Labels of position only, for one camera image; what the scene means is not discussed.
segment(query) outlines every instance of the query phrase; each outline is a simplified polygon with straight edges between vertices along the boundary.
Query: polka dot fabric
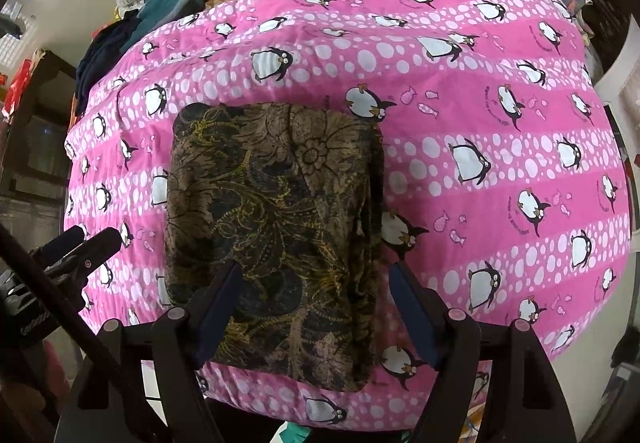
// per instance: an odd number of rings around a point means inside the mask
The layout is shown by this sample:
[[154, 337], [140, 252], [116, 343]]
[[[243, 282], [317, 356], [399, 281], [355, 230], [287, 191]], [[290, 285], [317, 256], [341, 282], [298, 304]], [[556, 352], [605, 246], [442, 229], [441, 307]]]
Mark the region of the polka dot fabric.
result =
[[[153, 321], [164, 292], [172, 123], [191, 102], [293, 102], [379, 123], [385, 261], [479, 321], [530, 322], [552, 358], [612, 295], [628, 250], [625, 176], [556, 0], [237, 0], [165, 25], [91, 92], [68, 135], [66, 226], [121, 251], [84, 290], [88, 324]], [[209, 396], [302, 425], [415, 425], [435, 375], [380, 266], [370, 382], [354, 394], [208, 363]], [[474, 403], [484, 401], [479, 369]]]

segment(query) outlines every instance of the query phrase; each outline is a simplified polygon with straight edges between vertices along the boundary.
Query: bed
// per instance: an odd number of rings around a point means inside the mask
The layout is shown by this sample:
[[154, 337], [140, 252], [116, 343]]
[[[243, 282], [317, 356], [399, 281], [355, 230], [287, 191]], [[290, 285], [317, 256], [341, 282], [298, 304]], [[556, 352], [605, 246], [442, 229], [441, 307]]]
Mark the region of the bed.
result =
[[[375, 120], [383, 135], [378, 365], [361, 391], [336, 393], [208, 363], [208, 396], [300, 425], [413, 428], [435, 374], [388, 291], [398, 259], [477, 320], [526, 319], [555, 357], [612, 296], [630, 241], [620, 155], [583, 63], [556, 0], [235, 0], [162, 26], [92, 89], [66, 140], [66, 227], [123, 239], [90, 277], [82, 316], [97, 331], [169, 306], [177, 113], [292, 102]], [[478, 370], [473, 405], [489, 371]]]

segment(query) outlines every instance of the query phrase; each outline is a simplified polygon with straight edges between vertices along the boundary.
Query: folded floral garment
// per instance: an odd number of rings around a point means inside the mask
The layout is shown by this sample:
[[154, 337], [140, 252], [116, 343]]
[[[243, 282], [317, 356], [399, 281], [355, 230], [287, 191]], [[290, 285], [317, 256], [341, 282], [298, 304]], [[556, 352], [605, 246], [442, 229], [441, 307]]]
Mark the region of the folded floral garment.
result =
[[374, 364], [383, 152], [377, 126], [290, 104], [185, 107], [168, 176], [175, 304], [222, 263], [244, 290], [214, 360], [357, 391]]

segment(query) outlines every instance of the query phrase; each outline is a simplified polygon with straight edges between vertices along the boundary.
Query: multicolored blanket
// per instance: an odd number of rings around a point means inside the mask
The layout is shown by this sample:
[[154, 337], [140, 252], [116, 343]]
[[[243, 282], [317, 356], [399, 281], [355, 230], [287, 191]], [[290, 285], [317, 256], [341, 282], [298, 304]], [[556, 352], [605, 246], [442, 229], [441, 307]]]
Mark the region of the multicolored blanket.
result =
[[[558, 0], [237, 0], [159, 28], [94, 87], [67, 138], [66, 226], [116, 227], [124, 242], [84, 290], [84, 318], [97, 330], [168, 306], [178, 111], [291, 102], [379, 124], [388, 262], [478, 320], [526, 319], [555, 357], [613, 295], [630, 238], [622, 163], [583, 59]], [[378, 365], [360, 392], [212, 363], [204, 390], [300, 425], [413, 427], [435, 374], [379, 271]]]

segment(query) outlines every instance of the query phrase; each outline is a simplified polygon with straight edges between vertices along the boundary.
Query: black rod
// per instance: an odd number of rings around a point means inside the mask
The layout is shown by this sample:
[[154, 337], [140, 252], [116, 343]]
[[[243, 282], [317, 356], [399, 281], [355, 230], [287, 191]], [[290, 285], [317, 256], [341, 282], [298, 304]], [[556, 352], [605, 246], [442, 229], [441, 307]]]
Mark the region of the black rod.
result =
[[126, 372], [107, 347], [98, 340], [65, 296], [58, 291], [44, 271], [1, 224], [0, 257], [76, 341], [97, 369], [104, 373], [123, 399], [126, 399], [136, 410], [136, 415], [142, 418], [142, 425], [158, 436], [160, 441], [170, 442], [171, 431], [146, 402], [144, 396], [132, 386], [134, 380], [126, 376]]

